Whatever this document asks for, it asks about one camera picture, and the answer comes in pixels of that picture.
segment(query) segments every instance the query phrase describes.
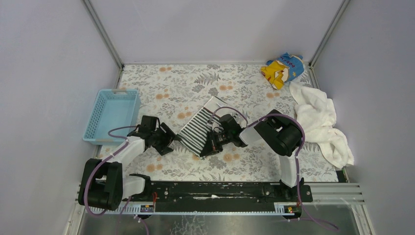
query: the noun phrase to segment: gray floor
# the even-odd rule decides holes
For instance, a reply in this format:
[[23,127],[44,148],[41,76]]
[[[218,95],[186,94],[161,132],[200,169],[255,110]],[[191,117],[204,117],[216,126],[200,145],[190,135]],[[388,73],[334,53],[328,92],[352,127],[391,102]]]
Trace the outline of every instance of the gray floor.
[[[359,234],[351,209],[341,206],[307,206],[319,219],[326,219],[340,227],[340,233],[327,231],[309,221],[280,222],[280,216],[248,215],[153,215],[146,219],[151,235],[357,235]],[[118,215],[93,218],[85,213],[80,235],[113,235]],[[145,235],[144,225],[123,215],[119,235]]]

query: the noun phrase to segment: striped cloth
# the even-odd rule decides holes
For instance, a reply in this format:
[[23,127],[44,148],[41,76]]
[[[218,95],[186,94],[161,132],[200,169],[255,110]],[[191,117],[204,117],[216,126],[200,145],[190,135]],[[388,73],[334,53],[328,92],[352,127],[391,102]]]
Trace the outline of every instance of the striped cloth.
[[[211,130],[211,127],[206,126],[206,123],[212,113],[222,106],[228,106],[228,104],[217,97],[212,97],[176,135],[176,139],[200,159],[205,158],[205,156],[200,157],[200,153],[206,144],[208,131]],[[226,113],[229,113],[229,110],[221,109],[217,112],[221,116]],[[215,115],[212,121],[219,124],[219,116]]]

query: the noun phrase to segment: crumpled white cloth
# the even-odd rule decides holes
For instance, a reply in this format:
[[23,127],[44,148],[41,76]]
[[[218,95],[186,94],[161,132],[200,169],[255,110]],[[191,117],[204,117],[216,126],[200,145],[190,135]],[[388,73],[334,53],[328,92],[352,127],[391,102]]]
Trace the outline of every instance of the crumpled white cloth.
[[336,110],[332,99],[319,89],[290,83],[290,92],[297,105],[297,121],[305,132],[305,141],[317,143],[324,158],[337,168],[354,164],[354,156],[347,138],[336,124]]

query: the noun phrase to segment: light blue basket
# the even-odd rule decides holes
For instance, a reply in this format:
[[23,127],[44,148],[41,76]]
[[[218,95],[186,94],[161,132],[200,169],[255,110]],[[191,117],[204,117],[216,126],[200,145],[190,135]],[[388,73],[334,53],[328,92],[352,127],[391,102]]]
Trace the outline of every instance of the light blue basket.
[[[85,141],[97,145],[119,145],[124,140],[112,138],[108,131],[122,126],[136,125],[140,97],[137,90],[104,89],[100,90],[88,122]],[[114,131],[114,135],[127,136],[133,128]]]

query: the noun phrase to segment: floral tablecloth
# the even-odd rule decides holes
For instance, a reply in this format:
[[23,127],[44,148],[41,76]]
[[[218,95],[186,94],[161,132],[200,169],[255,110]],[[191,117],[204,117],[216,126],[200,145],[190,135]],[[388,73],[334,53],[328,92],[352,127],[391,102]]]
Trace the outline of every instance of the floral tablecloth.
[[[259,72],[260,65],[126,65],[119,87],[138,89],[143,115],[157,116],[175,133],[212,97],[217,96],[240,110],[249,122],[272,109],[294,116],[295,101],[288,85],[273,90]],[[296,80],[311,86],[308,77]],[[160,156],[149,148],[128,165],[128,173],[148,175],[152,180],[174,181],[279,181],[279,159],[259,141],[245,148],[232,143],[220,154],[200,160],[180,143],[174,151]],[[102,146],[105,157],[115,146]],[[301,173],[306,182],[337,182],[334,167],[315,143],[306,143],[300,152]]]

